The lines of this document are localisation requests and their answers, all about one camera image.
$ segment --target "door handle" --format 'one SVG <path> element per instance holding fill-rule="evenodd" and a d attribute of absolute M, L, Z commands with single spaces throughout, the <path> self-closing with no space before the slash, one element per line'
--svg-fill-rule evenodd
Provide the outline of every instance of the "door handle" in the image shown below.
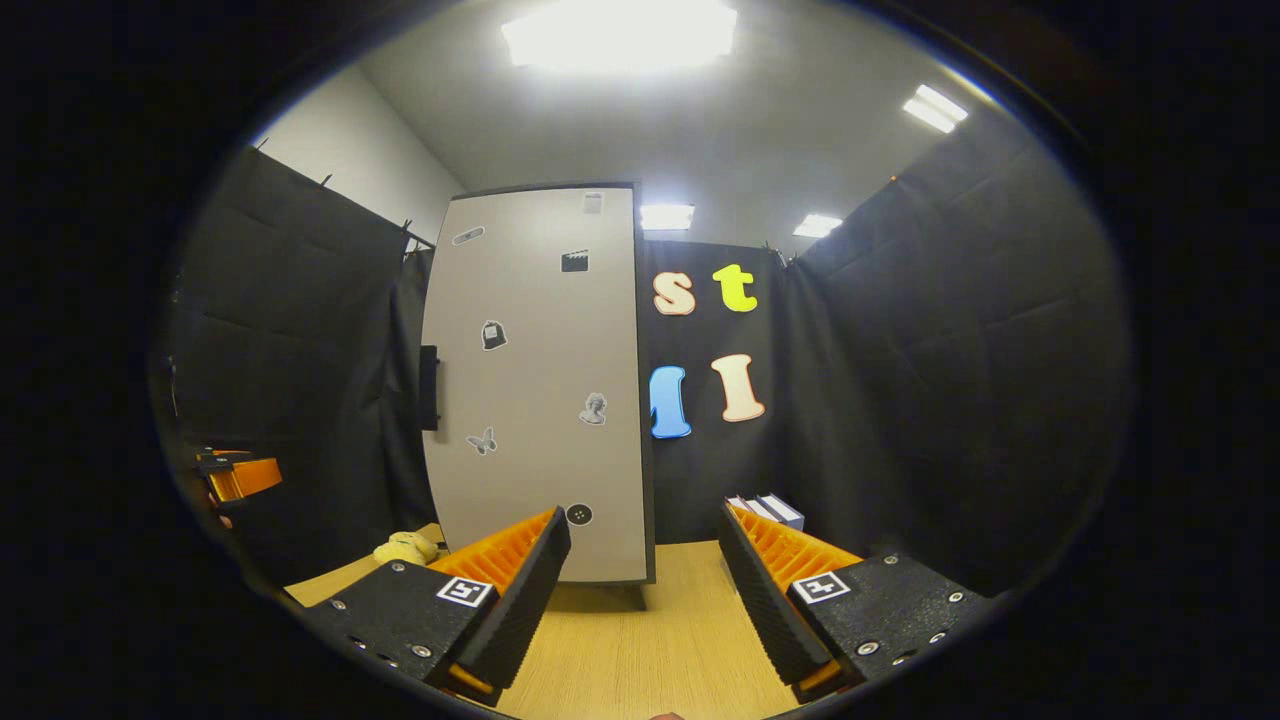
<path fill-rule="evenodd" d="M 435 375 L 440 368 L 439 347 L 424 345 L 417 354 L 417 423 L 424 430 L 440 429 Z"/>

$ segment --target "wooden table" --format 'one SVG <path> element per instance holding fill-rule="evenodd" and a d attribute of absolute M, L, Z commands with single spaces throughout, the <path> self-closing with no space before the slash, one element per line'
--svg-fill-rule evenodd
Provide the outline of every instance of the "wooden table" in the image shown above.
<path fill-rule="evenodd" d="M 422 532 L 439 539 L 436 525 Z M 759 719 L 797 706 L 778 680 L 714 542 L 659 544 L 658 580 L 562 584 L 498 710 L 526 720 Z M 284 588 L 315 605 L 378 566 L 364 557 Z"/>

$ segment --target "white wall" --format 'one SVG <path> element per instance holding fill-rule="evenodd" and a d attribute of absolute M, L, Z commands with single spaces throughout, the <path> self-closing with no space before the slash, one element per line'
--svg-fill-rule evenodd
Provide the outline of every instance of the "white wall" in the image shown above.
<path fill-rule="evenodd" d="M 435 241 L 462 186 L 352 65 L 262 131 L 262 152 L 397 225 Z"/>

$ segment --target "black curtain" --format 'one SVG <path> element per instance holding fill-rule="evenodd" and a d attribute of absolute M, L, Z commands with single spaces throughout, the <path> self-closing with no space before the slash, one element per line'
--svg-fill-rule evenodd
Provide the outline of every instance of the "black curtain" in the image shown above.
<path fill-rule="evenodd" d="M 751 273 L 746 295 L 759 304 L 735 313 L 721 300 L 712 274 L 731 264 Z M 649 377 L 662 365 L 685 369 L 681 382 L 685 419 L 692 433 L 653 441 L 654 537 L 658 543 L 716 537 L 716 512 L 727 495 L 785 495 L 782 428 L 786 406 L 780 393 L 776 318 L 781 264 L 776 254 L 755 247 L 684 241 L 644 242 L 637 283 L 640 361 L 648 407 Z M 685 273 L 696 306 L 689 315 L 663 315 L 654 306 L 654 275 Z M 753 420 L 727 423 L 724 389 L 710 364 L 724 355 L 751 356 L 748 372 L 755 397 L 765 406 Z M 643 425 L 648 433 L 652 423 Z"/>
<path fill-rule="evenodd" d="M 288 584 L 401 529 L 380 397 L 401 228 L 247 150 L 184 249 L 166 332 L 189 446 L 278 459 L 284 482 L 228 515 Z"/>
<path fill-rule="evenodd" d="M 392 293 L 390 333 L 383 375 L 381 427 L 387 483 L 396 525 L 416 530 L 438 520 L 422 455 L 419 424 L 419 347 L 422 342 L 422 307 L 431 275 L 431 250 L 404 256 L 399 282 Z"/>
<path fill-rule="evenodd" d="M 984 593 L 1094 502 L 1130 406 L 1120 275 L 1070 176 L 978 109 L 785 272 L 806 529 Z"/>

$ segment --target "ceiling light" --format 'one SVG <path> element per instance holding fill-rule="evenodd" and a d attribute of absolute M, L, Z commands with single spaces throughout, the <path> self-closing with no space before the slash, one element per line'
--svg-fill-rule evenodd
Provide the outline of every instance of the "ceiling light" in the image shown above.
<path fill-rule="evenodd" d="M 938 110 L 942 110 L 943 114 L 948 115 L 952 120 L 957 123 L 969 117 L 969 113 L 965 113 L 963 108 L 947 100 L 946 97 L 942 96 L 941 92 L 933 90 L 927 85 L 916 87 L 915 96 L 919 97 L 920 100 L 924 100 L 929 105 L 933 105 Z"/>
<path fill-rule="evenodd" d="M 915 97 L 908 100 L 902 109 L 942 132 L 954 131 L 956 123 L 969 117 L 963 108 L 927 85 L 915 88 Z"/>
<path fill-rule="evenodd" d="M 840 218 L 828 218 L 827 215 L 805 215 L 804 222 L 796 227 L 795 232 L 791 234 L 799 237 L 827 237 L 831 231 L 840 227 L 844 223 Z"/>
<path fill-rule="evenodd" d="M 710 0 L 562 0 L 502 33 L 513 65 L 632 72 L 727 55 L 736 23 L 736 10 Z"/>
<path fill-rule="evenodd" d="M 694 224 L 692 205 L 641 205 L 640 227 L 646 231 L 687 231 Z"/>

